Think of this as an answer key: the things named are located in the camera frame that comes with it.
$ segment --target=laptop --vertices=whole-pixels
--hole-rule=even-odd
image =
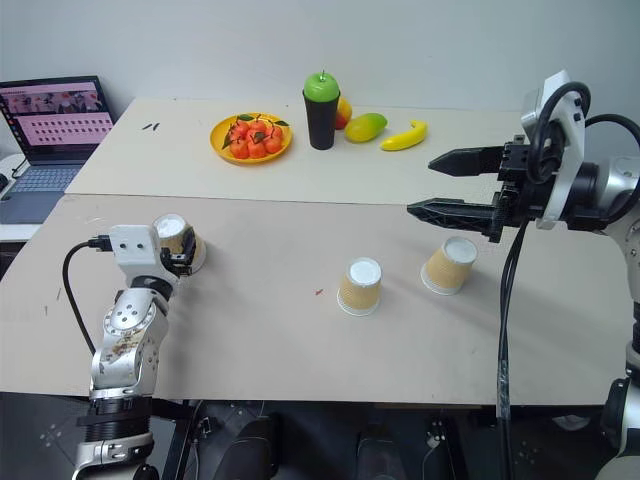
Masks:
[[[113,127],[96,76],[0,82],[0,110],[29,162],[0,198],[0,223],[43,223]]]

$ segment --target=yellow paper cup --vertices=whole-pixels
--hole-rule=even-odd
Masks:
[[[338,305],[350,315],[372,313],[380,303],[382,269],[372,258],[360,257],[347,267],[340,290]]]
[[[160,237],[160,246],[171,250],[172,254],[182,253],[182,237],[184,236],[190,225],[187,221],[176,213],[167,213],[158,217],[153,222],[153,226],[158,232]],[[193,263],[191,264],[191,271],[197,272],[202,264],[207,253],[207,247],[204,241],[194,231],[196,236],[196,252],[193,256]]]
[[[471,240],[450,237],[420,270],[422,282],[440,295],[453,295],[471,273],[478,249]]]

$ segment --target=cable connector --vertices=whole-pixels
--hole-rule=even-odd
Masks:
[[[87,243],[90,248],[97,248],[101,252],[113,252],[109,235],[98,235],[97,237],[90,238]]]
[[[446,440],[444,425],[442,420],[433,420],[428,428],[426,441],[429,448],[433,450],[440,445],[440,442]]]

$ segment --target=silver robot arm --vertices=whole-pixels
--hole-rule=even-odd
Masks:
[[[86,435],[73,479],[157,479],[146,464],[154,445],[151,396],[169,298],[179,277],[191,274],[195,234],[187,230],[178,254],[162,248],[156,229],[145,225],[118,225],[108,237],[130,287],[104,316],[102,347],[91,364],[89,412],[78,421]]]
[[[634,305],[633,340],[626,346],[627,376],[613,382],[602,418],[618,455],[598,479],[639,478],[640,157],[584,162],[584,137],[586,127],[612,122],[626,128],[640,146],[640,127],[620,115],[586,119],[590,102],[586,85],[570,82],[564,71],[553,75],[526,97],[521,120],[530,144],[517,135],[504,146],[453,150],[429,163],[452,176],[497,173],[503,184],[492,204],[434,198],[407,210],[438,226],[479,231],[491,242],[500,241],[505,226],[536,220],[541,229],[563,221],[570,230],[606,234],[618,244]]]

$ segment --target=green leaf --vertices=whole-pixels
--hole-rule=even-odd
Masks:
[[[231,145],[231,136],[229,135],[229,132],[227,132],[227,134],[224,136],[224,143],[222,144],[222,150],[227,148],[229,145]]]

